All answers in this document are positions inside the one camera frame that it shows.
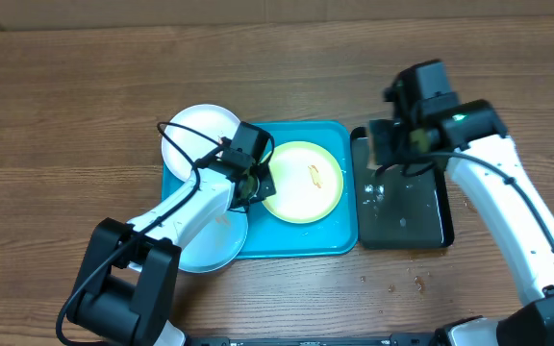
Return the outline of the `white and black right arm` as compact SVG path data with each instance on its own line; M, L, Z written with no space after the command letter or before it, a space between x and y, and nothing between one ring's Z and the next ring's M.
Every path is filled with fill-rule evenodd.
M477 209L507 262L521 309L437 330L437 345L554 345L554 216L520 161L492 105L476 100L426 112L398 106L372 120L369 144L380 169L429 162Z

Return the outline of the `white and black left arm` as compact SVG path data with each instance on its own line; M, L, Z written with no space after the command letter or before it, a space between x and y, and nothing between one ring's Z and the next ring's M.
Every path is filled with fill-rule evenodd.
M101 221L89 240L56 322L98 335L100 345L182 345L168 321L182 251L217 216L273 195L268 161L217 146L193 161L191 175L152 210L127 223Z

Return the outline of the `light blue plate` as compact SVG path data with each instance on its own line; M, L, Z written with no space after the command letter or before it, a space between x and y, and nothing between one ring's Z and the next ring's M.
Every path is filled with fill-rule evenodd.
M216 217L182 251L179 269L191 274L219 270L238 255L247 232L245 213L228 211Z

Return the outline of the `yellow-green plate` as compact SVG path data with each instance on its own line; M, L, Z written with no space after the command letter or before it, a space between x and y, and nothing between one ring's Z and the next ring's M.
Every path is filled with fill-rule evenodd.
M307 224L327 216L339 203L344 178L336 158L308 141L277 146L268 168L276 192L262 204L275 217Z

